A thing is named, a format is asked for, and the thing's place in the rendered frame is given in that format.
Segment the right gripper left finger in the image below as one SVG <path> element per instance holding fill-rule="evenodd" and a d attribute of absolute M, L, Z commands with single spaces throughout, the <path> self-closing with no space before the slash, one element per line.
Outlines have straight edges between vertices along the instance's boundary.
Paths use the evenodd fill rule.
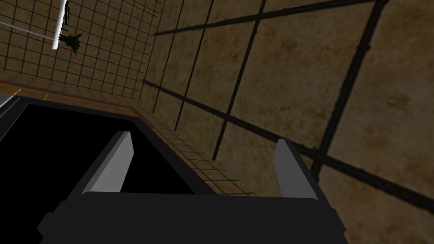
<path fill-rule="evenodd" d="M 131 134 L 116 132 L 74 187 L 74 195 L 120 192 L 133 155 Z"/>

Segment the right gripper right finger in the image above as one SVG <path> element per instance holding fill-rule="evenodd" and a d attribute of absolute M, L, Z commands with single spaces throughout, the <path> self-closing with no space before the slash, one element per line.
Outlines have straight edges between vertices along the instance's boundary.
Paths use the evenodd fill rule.
<path fill-rule="evenodd" d="M 321 200 L 319 186 L 292 142 L 278 140 L 273 164 L 282 197 Z"/>

